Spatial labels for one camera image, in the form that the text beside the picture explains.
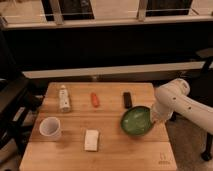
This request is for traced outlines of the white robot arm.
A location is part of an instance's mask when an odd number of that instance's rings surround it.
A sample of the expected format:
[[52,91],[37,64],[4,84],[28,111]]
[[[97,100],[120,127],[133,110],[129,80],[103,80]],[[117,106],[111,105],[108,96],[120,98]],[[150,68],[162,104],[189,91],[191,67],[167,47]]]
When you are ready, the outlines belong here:
[[180,78],[157,87],[155,102],[151,106],[151,121],[165,122],[177,112],[200,127],[210,128],[213,108],[190,99],[189,92],[189,84]]

